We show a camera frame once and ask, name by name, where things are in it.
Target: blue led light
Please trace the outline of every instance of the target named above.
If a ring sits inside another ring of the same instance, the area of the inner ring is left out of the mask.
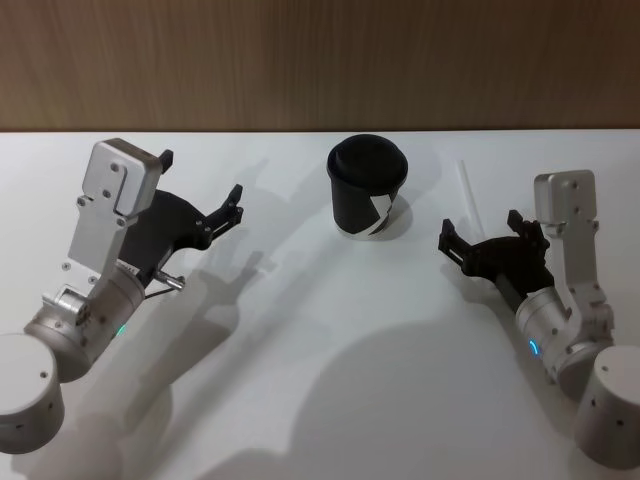
[[[529,340],[529,348],[531,348],[531,351],[536,357],[538,356],[538,353],[540,353],[538,350],[538,345],[536,345],[536,342],[534,342],[533,340]]]

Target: black paper cup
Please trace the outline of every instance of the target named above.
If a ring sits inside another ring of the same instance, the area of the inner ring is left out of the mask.
[[[357,239],[384,230],[407,178],[407,159],[400,149],[378,135],[355,135],[331,150],[327,171],[338,228]]]

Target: white table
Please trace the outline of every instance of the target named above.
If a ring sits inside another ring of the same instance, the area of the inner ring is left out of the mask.
[[[409,176],[380,241],[341,236],[325,161],[347,134],[5,134],[0,333],[21,330],[66,254],[94,142],[175,152],[160,188],[213,210],[244,185],[240,227],[172,259],[178,295],[145,302],[89,374],[63,386],[61,432],[0,454],[3,480],[636,478],[574,446],[494,289],[437,251],[450,217],[477,240],[533,215],[533,178],[596,173],[600,282],[620,343],[640,345],[640,134],[394,133]]]

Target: black lid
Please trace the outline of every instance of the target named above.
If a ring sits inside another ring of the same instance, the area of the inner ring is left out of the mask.
[[[329,175],[369,195],[400,188],[407,177],[407,159],[393,142],[378,135],[354,135],[331,150]]]

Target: wooden wall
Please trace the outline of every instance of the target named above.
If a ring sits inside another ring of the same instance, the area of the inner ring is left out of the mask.
[[[0,0],[0,129],[640,127],[637,0]]]

